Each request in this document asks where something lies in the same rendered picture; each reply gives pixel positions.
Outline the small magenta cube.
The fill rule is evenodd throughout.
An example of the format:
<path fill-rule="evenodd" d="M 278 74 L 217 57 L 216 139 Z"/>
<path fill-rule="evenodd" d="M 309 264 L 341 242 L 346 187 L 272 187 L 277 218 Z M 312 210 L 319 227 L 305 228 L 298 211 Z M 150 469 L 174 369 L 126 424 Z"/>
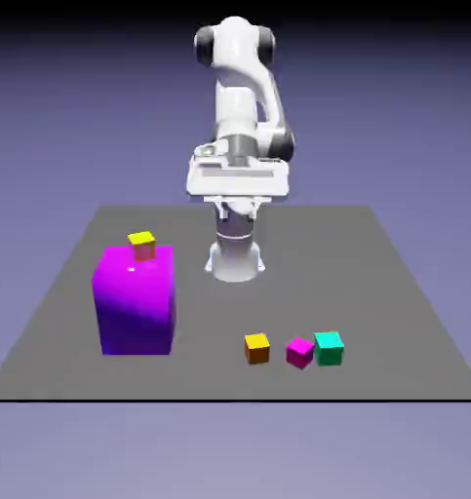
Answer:
<path fill-rule="evenodd" d="M 286 346 L 286 361 L 299 369 L 305 369 L 313 360 L 314 344 L 305 338 L 295 337 Z"/>

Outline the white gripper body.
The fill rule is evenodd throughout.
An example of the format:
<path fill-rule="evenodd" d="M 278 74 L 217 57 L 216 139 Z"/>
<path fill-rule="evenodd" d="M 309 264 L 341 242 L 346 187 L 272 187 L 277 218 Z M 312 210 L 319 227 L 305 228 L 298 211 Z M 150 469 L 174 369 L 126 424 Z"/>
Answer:
<path fill-rule="evenodd" d="M 289 165 L 281 160 L 248 158 L 246 166 L 230 166 L 226 156 L 195 156 L 189 161 L 186 192 L 195 197 L 286 197 Z"/>

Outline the small orange cube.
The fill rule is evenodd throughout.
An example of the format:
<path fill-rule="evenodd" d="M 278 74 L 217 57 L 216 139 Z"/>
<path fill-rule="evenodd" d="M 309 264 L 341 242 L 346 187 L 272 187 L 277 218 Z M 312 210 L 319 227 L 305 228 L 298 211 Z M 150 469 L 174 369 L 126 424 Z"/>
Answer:
<path fill-rule="evenodd" d="M 270 342 L 264 332 L 248 334 L 244 338 L 245 355 L 250 365 L 269 362 Z"/>

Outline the small yellow cube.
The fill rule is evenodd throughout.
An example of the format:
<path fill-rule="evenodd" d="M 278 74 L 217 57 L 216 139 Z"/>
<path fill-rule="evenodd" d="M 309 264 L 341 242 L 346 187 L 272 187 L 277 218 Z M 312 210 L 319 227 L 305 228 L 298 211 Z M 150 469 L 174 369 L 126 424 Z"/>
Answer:
<path fill-rule="evenodd" d="M 156 239 L 149 231 L 141 231 L 127 236 L 136 261 L 145 261 L 155 257 Z"/>

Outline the small teal cube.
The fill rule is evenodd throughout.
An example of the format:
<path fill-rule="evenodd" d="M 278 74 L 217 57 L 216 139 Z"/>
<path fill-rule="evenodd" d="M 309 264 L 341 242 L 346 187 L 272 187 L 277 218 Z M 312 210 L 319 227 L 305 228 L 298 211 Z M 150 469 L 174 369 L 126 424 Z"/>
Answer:
<path fill-rule="evenodd" d="M 319 366 L 341 365 L 344 343 L 338 331 L 314 333 L 314 356 Z"/>

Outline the large magenta box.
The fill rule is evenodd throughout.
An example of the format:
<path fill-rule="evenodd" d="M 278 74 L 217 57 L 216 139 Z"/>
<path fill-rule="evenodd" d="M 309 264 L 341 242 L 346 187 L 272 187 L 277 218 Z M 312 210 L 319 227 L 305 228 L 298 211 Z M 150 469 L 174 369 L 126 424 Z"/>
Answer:
<path fill-rule="evenodd" d="M 101 351 L 168 355 L 176 328 L 174 252 L 158 246 L 137 261 L 131 247 L 106 248 L 92 276 Z"/>

